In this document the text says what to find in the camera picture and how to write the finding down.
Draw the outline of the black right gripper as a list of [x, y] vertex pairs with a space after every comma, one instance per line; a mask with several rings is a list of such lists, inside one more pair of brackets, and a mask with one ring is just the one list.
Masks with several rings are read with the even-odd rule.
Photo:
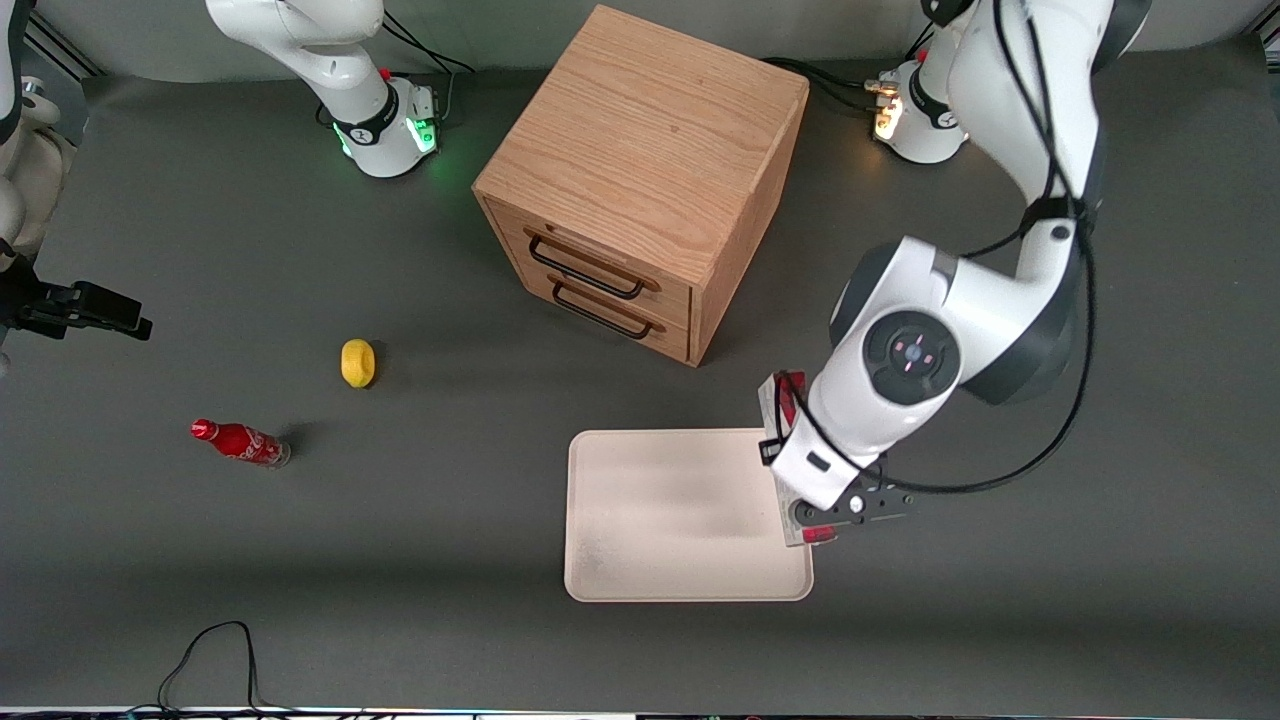
[[20, 311], [44, 297], [41, 281], [29, 259], [3, 255], [1, 325], [5, 331], [28, 331], [64, 340], [72, 328], [110, 331], [138, 341], [148, 341], [154, 324], [142, 316], [141, 302], [95, 283], [70, 286], [45, 284], [42, 322], [50, 331], [28, 327]]

